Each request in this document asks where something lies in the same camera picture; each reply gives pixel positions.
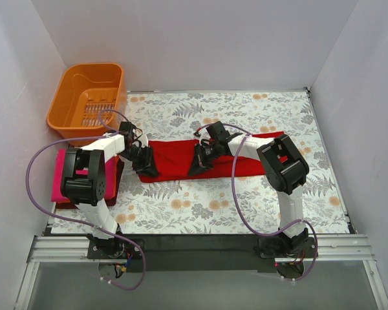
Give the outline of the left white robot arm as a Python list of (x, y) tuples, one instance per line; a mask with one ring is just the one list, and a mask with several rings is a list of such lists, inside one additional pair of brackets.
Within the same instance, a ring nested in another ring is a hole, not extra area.
[(105, 164), (121, 156), (132, 163), (138, 175), (152, 178), (159, 175), (153, 148), (148, 145), (146, 136), (138, 137), (136, 131), (135, 125), (123, 121), (117, 134), (65, 151), (60, 191), (84, 213), (87, 222), (92, 224), (89, 240), (110, 258), (123, 255), (125, 244), (113, 236), (122, 232), (105, 201), (108, 183)]

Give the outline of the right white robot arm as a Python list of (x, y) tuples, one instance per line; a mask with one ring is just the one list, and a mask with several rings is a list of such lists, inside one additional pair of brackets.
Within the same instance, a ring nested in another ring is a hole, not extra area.
[(240, 157), (259, 161), (266, 179), (276, 191), (281, 222), (276, 232), (258, 235), (257, 250), (265, 258), (294, 256), (303, 253), (308, 229), (303, 219), (303, 186), (310, 172), (293, 141), (286, 134), (276, 138), (253, 137), (244, 129), (230, 134), (220, 121), (206, 126), (209, 138), (200, 138), (194, 146), (189, 176), (212, 170), (213, 161), (221, 156)]

